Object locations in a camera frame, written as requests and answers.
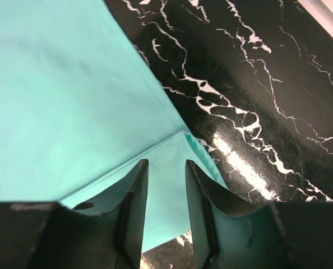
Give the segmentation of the teal t shirt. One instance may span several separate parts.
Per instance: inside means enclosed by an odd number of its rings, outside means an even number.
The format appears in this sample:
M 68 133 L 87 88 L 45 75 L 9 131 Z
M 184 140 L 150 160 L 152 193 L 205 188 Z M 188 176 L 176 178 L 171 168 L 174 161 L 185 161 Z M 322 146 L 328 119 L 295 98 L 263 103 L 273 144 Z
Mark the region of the teal t shirt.
M 190 229 L 186 161 L 214 162 L 103 1 L 0 1 L 0 201 L 74 207 L 140 159 L 148 251 Z

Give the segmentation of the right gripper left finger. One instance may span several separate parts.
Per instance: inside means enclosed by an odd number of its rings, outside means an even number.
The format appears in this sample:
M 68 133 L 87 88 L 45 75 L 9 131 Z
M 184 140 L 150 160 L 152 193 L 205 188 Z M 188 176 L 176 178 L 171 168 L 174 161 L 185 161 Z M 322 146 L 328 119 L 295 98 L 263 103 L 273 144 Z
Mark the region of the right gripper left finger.
M 149 163 L 70 209 L 0 202 L 0 268 L 139 268 Z

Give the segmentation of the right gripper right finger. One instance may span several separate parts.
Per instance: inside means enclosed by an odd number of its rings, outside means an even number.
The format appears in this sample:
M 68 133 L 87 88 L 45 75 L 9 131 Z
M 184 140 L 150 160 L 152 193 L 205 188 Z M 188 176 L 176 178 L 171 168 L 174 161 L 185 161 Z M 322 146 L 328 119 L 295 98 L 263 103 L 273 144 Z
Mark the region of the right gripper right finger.
M 196 268 L 333 268 L 333 202 L 257 206 L 185 167 Z

